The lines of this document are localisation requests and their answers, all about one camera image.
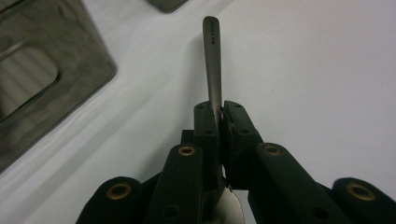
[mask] metal plate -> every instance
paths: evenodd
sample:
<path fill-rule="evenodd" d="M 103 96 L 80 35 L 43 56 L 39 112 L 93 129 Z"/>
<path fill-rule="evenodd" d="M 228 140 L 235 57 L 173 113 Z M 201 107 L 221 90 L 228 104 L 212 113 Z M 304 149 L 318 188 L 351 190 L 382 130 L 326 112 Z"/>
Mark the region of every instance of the metal plate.
<path fill-rule="evenodd" d="M 27 94 L 15 108 L 8 107 L 7 112 L 3 110 L 0 121 L 1 172 L 113 78 L 116 66 L 78 0 L 19 1 L 3 7 L 0 27 L 0 66 L 3 69 L 0 69 L 0 77 L 7 75 L 15 79 L 21 74 L 4 72 L 4 69 L 10 70 L 11 61 L 16 70 L 25 70 L 25 75 L 34 78 L 46 75 L 33 69 L 45 62 L 51 62 L 50 70 L 56 71 L 55 79 Z M 23 86 L 23 82 L 11 83 Z M 4 96 L 4 85 L 0 88 Z"/>

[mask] black plastic part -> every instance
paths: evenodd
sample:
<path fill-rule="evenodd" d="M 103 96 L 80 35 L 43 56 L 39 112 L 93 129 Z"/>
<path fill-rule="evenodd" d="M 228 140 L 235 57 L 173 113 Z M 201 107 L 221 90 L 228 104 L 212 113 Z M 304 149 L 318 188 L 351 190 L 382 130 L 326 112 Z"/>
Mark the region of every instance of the black plastic part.
<path fill-rule="evenodd" d="M 148 2 L 161 12 L 170 13 L 183 6 L 188 0 L 148 0 Z"/>
<path fill-rule="evenodd" d="M 140 183 L 129 177 L 107 180 L 85 205 L 77 224 L 139 223 L 145 211 L 139 201 L 141 191 Z"/>
<path fill-rule="evenodd" d="M 219 131 L 210 102 L 194 107 L 194 141 L 204 151 L 204 188 L 217 189 L 221 178 Z"/>
<path fill-rule="evenodd" d="M 332 194 L 355 223 L 396 223 L 396 202 L 365 181 L 338 179 L 333 184 Z"/>
<path fill-rule="evenodd" d="M 240 104 L 225 101 L 222 125 L 222 161 L 233 189 L 249 189 L 250 155 L 262 139 Z"/>
<path fill-rule="evenodd" d="M 143 223 L 201 223 L 203 152 L 193 144 L 171 149 Z"/>
<path fill-rule="evenodd" d="M 140 215 L 137 217 L 135 223 L 143 223 L 146 211 L 148 210 L 149 203 L 151 202 L 152 193 L 157 186 L 158 180 L 160 179 L 161 173 L 153 176 L 146 182 L 141 184 L 140 198 L 139 198 L 139 212 Z"/>
<path fill-rule="evenodd" d="M 351 223 L 289 152 L 259 144 L 248 201 L 257 223 Z"/>
<path fill-rule="evenodd" d="M 194 142 L 194 130 L 183 130 L 181 131 L 180 144 L 192 144 Z"/>

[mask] brass grommet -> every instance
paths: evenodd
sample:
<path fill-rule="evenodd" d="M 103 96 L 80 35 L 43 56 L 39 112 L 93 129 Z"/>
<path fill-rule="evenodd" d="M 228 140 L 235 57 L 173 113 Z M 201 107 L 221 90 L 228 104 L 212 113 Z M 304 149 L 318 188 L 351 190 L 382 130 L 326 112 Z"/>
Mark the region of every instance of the brass grommet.
<path fill-rule="evenodd" d="M 265 146 L 264 150 L 266 153 L 268 153 L 271 156 L 279 156 L 281 153 L 279 148 L 273 146 Z"/>
<path fill-rule="evenodd" d="M 348 183 L 346 185 L 346 190 L 348 193 L 350 193 L 354 197 L 356 197 L 360 200 L 366 201 L 366 202 L 370 202 L 375 199 L 375 195 L 373 194 L 373 192 L 370 189 L 367 189 L 363 185 L 360 185 L 355 182 Z"/>
<path fill-rule="evenodd" d="M 182 156 L 190 156 L 195 153 L 195 149 L 193 147 L 181 147 L 178 149 L 178 154 Z"/>
<path fill-rule="evenodd" d="M 118 183 L 107 190 L 107 198 L 119 200 L 128 196 L 132 191 L 131 185 L 127 183 Z"/>

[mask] white table surface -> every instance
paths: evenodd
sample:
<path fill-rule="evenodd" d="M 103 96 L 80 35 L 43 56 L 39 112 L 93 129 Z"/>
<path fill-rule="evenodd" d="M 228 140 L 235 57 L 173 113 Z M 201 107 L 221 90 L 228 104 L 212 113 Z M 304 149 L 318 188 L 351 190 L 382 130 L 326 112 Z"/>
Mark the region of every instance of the white table surface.
<path fill-rule="evenodd" d="M 353 176 L 396 199 L 395 1 L 190 0 L 171 14 L 146 0 L 84 3 L 118 73 L 0 175 L 0 223 L 75 223 L 108 179 L 160 172 L 207 100 L 208 15 L 220 21 L 223 99 L 265 142 L 327 187 Z"/>

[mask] screw hole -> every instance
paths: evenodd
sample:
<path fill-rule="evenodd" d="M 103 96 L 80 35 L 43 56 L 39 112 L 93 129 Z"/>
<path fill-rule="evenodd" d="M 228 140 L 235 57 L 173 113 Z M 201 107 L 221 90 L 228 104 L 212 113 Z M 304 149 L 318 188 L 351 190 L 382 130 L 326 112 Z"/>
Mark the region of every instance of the screw hole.
<path fill-rule="evenodd" d="M 314 207 L 312 209 L 312 213 L 314 214 L 315 217 L 320 218 L 320 219 L 327 219 L 329 217 L 326 210 L 324 210 L 321 207 Z"/>
<path fill-rule="evenodd" d="M 281 151 L 279 148 L 277 147 L 270 147 L 270 146 L 266 146 L 264 147 L 264 150 L 270 154 L 271 156 L 278 156 L 280 155 Z"/>
<path fill-rule="evenodd" d="M 372 201 L 375 199 L 375 195 L 372 191 L 364 187 L 363 185 L 357 183 L 348 183 L 346 185 L 346 190 L 356 198 L 363 201 Z"/>
<path fill-rule="evenodd" d="M 163 209 L 163 215 L 168 219 L 176 218 L 179 214 L 178 207 L 174 204 L 168 205 Z"/>
<path fill-rule="evenodd" d="M 195 153 L 195 149 L 193 147 L 181 147 L 178 149 L 178 154 L 182 156 L 190 156 Z"/>
<path fill-rule="evenodd" d="M 131 186 L 127 183 L 119 183 L 107 190 L 107 198 L 111 200 L 123 199 L 131 193 Z"/>

